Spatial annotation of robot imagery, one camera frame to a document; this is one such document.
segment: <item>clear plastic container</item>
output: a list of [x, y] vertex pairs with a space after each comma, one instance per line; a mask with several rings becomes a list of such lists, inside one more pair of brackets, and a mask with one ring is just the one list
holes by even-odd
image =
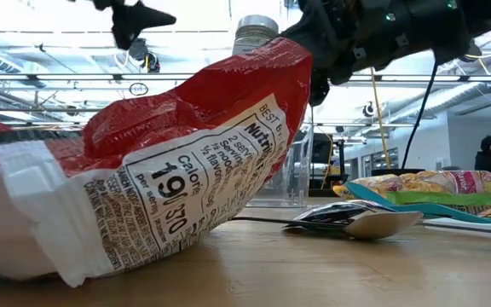
[[305, 207], [308, 198], [313, 129], [303, 125], [295, 136], [286, 161], [248, 206], [271, 208]]

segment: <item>ceiling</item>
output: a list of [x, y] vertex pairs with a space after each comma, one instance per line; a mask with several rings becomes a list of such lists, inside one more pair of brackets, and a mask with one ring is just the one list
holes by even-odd
[[[281, 0], [144, 0], [147, 6], [177, 17], [174, 26], [145, 31], [150, 51], [160, 61], [161, 73], [191, 73], [231, 55], [238, 20], [248, 14], [264, 14], [283, 30], [300, 18], [298, 9], [286, 9]], [[138, 63], [114, 47], [111, 13], [97, 12], [92, 3], [77, 0], [0, 0], [0, 57], [14, 63], [21, 73], [138, 73]], [[491, 32], [477, 39], [491, 67]], [[381, 74], [429, 75], [433, 66], [431, 52], [410, 55], [394, 61]], [[486, 74], [478, 62], [453, 61], [440, 67], [439, 74]], [[171, 89], [182, 80], [146, 83], [149, 95]], [[17, 82], [0, 82], [0, 94], [41, 107], [105, 107], [112, 101], [130, 98], [130, 82], [49, 81], [43, 90]], [[382, 108], [395, 111], [408, 97], [421, 95], [425, 84], [413, 87], [378, 87]], [[373, 90], [367, 87], [333, 88], [326, 101], [315, 109], [316, 122], [355, 122], [364, 119], [362, 109], [373, 101]], [[482, 99], [464, 101], [453, 107], [464, 108], [491, 102], [491, 92]], [[65, 113], [38, 116], [40, 119], [85, 121], [93, 113], [80, 113], [70, 119]]]

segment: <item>snack bag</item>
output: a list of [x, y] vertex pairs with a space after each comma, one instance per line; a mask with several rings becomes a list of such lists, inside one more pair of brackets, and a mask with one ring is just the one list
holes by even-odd
[[310, 70], [305, 49], [276, 39], [164, 94], [116, 101], [82, 133], [0, 133], [9, 197], [71, 287], [179, 252], [279, 169]]
[[[398, 204], [435, 203], [480, 214], [491, 208], [491, 172], [488, 171], [422, 171], [399, 177], [385, 175], [356, 179], [372, 191]], [[346, 187], [334, 192], [350, 199]]]

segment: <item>hood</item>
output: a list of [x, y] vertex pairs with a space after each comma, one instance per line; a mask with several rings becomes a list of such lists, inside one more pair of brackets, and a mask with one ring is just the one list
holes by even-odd
[[491, 136], [486, 136], [484, 139], [482, 139], [481, 150], [487, 153], [490, 151], [490, 146], [491, 146]]

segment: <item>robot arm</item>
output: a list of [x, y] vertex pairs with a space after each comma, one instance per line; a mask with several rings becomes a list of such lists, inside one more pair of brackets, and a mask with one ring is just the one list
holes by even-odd
[[[149, 27], [174, 24], [172, 15], [138, 1], [91, 0], [113, 9], [117, 46], [129, 49]], [[280, 34], [314, 57], [310, 104], [323, 102], [329, 83], [353, 72], [384, 69], [393, 60], [432, 49], [440, 65], [468, 52], [474, 37], [491, 31], [491, 0], [298, 0], [301, 20]]]

